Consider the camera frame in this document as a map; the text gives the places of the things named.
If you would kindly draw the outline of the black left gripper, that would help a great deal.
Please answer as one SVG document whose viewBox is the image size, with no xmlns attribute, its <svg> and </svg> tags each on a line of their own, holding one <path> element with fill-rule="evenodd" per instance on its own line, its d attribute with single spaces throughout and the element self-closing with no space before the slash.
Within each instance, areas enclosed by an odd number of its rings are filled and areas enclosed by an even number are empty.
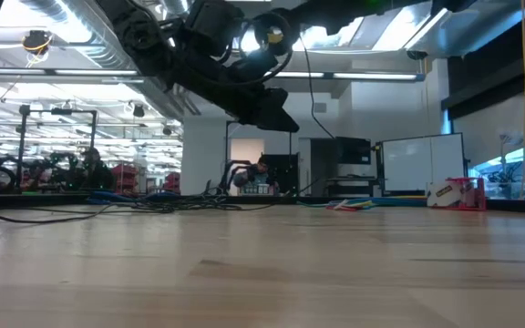
<svg viewBox="0 0 525 328">
<path fill-rule="evenodd" d="M 223 76 L 251 79 L 280 72 L 290 53 L 274 56 L 256 42 L 253 19 L 225 0 L 196 0 L 187 19 L 174 34 L 173 72 L 185 70 L 174 82 L 236 119 L 242 125 L 282 132 L 298 132 L 299 125 L 285 111 L 288 93 L 265 82 L 222 82 Z"/>
</svg>

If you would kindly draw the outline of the black round cord spool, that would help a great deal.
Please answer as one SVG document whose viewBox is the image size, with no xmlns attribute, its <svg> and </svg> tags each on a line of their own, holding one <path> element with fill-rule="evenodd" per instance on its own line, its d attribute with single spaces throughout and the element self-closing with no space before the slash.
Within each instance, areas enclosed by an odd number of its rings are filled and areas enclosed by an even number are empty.
<svg viewBox="0 0 525 328">
<path fill-rule="evenodd" d="M 274 56 L 291 53 L 299 36 L 299 25 L 281 10 L 256 16 L 253 29 L 259 46 Z"/>
</svg>

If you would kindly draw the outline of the person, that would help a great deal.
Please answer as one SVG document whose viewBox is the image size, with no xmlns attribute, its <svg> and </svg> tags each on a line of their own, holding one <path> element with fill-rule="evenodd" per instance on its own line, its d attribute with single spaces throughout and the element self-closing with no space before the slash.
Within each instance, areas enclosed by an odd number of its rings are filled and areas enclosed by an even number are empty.
<svg viewBox="0 0 525 328">
<path fill-rule="evenodd" d="M 279 194 L 279 184 L 271 177 L 266 157 L 261 155 L 255 164 L 237 173 L 233 180 L 234 186 L 239 190 L 245 188 L 258 188 L 260 185 L 267 185 L 273 195 Z"/>
<path fill-rule="evenodd" d="M 97 149 L 89 148 L 85 150 L 84 169 L 86 177 L 81 185 L 84 189 L 111 190 L 113 188 L 113 175 L 111 169 L 101 160 Z"/>
</svg>

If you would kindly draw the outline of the black monitor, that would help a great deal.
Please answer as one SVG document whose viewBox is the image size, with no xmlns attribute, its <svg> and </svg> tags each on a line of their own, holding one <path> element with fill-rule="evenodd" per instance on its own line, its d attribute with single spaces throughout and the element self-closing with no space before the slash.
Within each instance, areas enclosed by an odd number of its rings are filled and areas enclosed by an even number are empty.
<svg viewBox="0 0 525 328">
<path fill-rule="evenodd" d="M 339 164 L 370 165 L 371 140 L 365 138 L 335 138 Z"/>
</svg>

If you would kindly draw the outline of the red tool cabinet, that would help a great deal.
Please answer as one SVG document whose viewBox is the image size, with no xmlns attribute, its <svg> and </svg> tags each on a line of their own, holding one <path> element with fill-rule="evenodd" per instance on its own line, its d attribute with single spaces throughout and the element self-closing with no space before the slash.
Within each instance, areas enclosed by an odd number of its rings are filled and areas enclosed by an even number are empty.
<svg viewBox="0 0 525 328">
<path fill-rule="evenodd" d="M 134 164 L 118 164 L 111 169 L 117 194 L 139 194 L 139 169 Z"/>
<path fill-rule="evenodd" d="M 171 172 L 164 180 L 163 189 L 166 191 L 180 193 L 180 174 L 178 172 Z"/>
</svg>

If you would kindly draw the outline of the whiteboard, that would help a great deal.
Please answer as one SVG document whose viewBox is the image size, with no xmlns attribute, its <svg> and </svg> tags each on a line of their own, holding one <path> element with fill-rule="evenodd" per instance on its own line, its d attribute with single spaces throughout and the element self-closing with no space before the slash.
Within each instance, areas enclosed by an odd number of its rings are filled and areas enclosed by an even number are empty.
<svg viewBox="0 0 525 328">
<path fill-rule="evenodd" d="M 425 191 L 466 176 L 461 133 L 382 141 L 381 159 L 384 193 Z"/>
</svg>

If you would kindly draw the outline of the long ceiling light bar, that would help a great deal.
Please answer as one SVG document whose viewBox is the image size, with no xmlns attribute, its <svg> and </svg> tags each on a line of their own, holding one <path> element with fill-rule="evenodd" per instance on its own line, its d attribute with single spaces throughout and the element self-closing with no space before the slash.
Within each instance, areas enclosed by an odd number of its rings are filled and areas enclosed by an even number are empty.
<svg viewBox="0 0 525 328">
<path fill-rule="evenodd" d="M 59 77 L 155 77 L 173 81 L 187 74 L 185 70 L 173 73 L 146 75 L 135 70 L 108 70 L 108 69 L 56 69 L 56 68 L 0 68 L 0 76 L 59 76 Z M 392 81 L 392 82 L 420 82 L 425 80 L 423 74 L 386 74 L 386 73 L 319 73 L 319 72 L 267 72 L 262 77 L 244 79 L 241 77 L 223 76 L 218 81 L 246 83 L 266 82 L 273 78 L 281 79 L 323 79 L 323 80 L 350 80 L 350 81 Z"/>
</svg>

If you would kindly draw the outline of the red tape dispenser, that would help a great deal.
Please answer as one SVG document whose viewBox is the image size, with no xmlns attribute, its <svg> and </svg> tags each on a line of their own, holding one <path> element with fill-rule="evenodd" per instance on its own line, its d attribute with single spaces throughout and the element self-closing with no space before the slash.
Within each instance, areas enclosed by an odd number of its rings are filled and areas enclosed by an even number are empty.
<svg viewBox="0 0 525 328">
<path fill-rule="evenodd" d="M 447 205 L 451 210 L 485 211 L 487 200 L 485 196 L 485 183 L 482 178 L 453 178 L 447 179 L 451 187 L 458 188 L 457 200 Z"/>
</svg>

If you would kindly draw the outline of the black robot station frame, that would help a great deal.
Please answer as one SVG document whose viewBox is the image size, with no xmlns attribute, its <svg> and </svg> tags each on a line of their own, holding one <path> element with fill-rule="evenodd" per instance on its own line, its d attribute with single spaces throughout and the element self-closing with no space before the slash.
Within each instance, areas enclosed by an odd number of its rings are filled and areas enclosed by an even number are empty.
<svg viewBox="0 0 525 328">
<path fill-rule="evenodd" d="M 277 184 L 277 193 L 298 190 L 298 153 L 291 133 L 261 130 L 227 121 L 224 143 L 224 159 L 232 164 L 230 170 L 256 167 L 262 159 L 268 169 L 268 178 Z"/>
<path fill-rule="evenodd" d="M 32 109 L 29 105 L 21 105 L 19 108 L 19 114 L 21 115 L 21 123 L 19 127 L 19 146 L 18 146 L 18 155 L 17 155 L 17 163 L 16 163 L 16 182 L 15 182 L 15 188 L 17 191 L 35 191 L 36 188 L 39 185 L 39 180 L 41 174 L 45 171 L 44 169 L 37 169 L 36 173 L 37 175 L 29 180 L 27 183 L 23 184 L 24 182 L 24 167 L 26 164 L 24 163 L 24 152 L 25 152 L 25 143 L 26 143 L 26 128 L 27 128 L 27 117 L 31 113 L 49 113 L 56 116 L 69 116 L 76 111 L 71 108 L 58 108 L 54 107 L 52 109 L 41 109 L 41 110 L 35 110 Z M 89 147 L 88 150 L 92 150 L 95 147 L 96 142 L 96 133 L 97 133 L 97 125 L 98 125 L 98 112 L 96 110 L 83 110 L 80 111 L 80 114 L 88 114 L 91 116 L 91 123 L 90 128 L 90 138 L 89 138 Z"/>
</svg>

